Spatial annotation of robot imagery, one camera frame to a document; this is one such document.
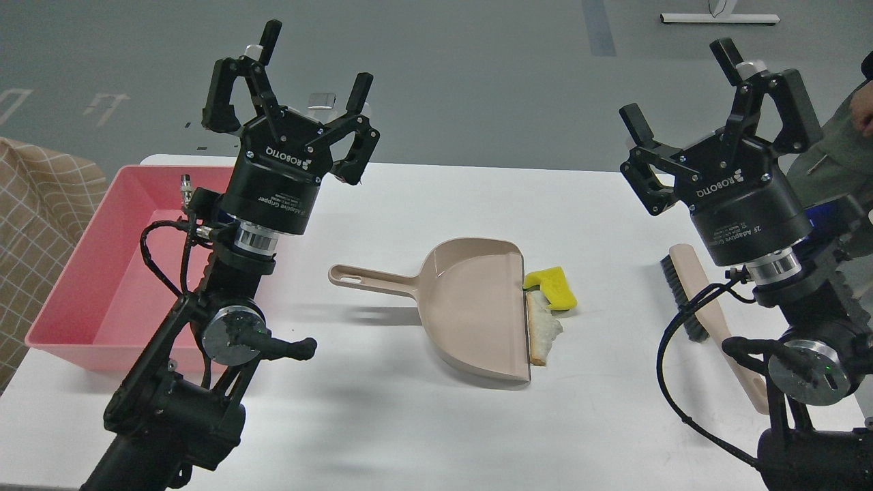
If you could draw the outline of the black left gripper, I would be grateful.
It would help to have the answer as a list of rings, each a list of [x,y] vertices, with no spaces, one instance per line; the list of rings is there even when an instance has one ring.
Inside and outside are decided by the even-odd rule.
[[[271,19],[258,44],[247,46],[237,58],[216,60],[201,125],[216,133],[242,130],[241,149],[221,210],[278,233],[302,235],[327,171],[343,183],[361,183],[380,133],[363,115],[374,80],[368,72],[356,76],[346,112],[336,120],[322,124],[296,112],[283,115],[266,74],[281,30],[282,22]],[[231,103],[238,78],[246,81],[256,110],[256,117],[245,125]],[[280,131],[286,139],[272,136]],[[333,161],[331,146],[349,134],[353,142],[345,158]]]

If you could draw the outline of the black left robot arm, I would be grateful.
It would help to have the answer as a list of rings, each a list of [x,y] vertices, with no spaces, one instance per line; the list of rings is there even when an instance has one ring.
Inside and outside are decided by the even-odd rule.
[[[333,121],[278,102],[266,68],[281,28],[268,21],[258,43],[214,65],[201,123],[238,137],[226,190],[182,176],[181,217],[140,234],[144,264],[176,299],[107,404],[115,438],[84,490],[179,489],[195,468],[215,470],[240,444],[259,364],[314,357],[314,338],[274,338],[254,298],[280,237],[308,227],[325,176],[358,184],[380,134],[363,114],[367,72]]]

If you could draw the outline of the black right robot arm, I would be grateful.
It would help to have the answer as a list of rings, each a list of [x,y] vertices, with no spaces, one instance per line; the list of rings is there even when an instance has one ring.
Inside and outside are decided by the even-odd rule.
[[[722,128],[673,148],[655,140],[639,106],[620,109],[635,143],[621,174],[651,215],[685,204],[712,261],[726,268],[726,282],[702,280],[677,298],[657,349],[659,389],[683,423],[756,469],[770,490],[870,490],[871,429],[818,431],[808,411],[853,395],[871,375],[870,317],[839,270],[849,259],[844,243],[866,215],[848,194],[803,206],[780,170],[780,156],[807,151],[823,135],[799,72],[746,60],[730,38],[710,47],[735,90]],[[782,311],[789,328],[779,338],[718,335],[705,320],[705,308],[748,282],[752,302]],[[756,456],[702,428],[668,391],[666,349],[693,316],[764,387],[770,427]]]

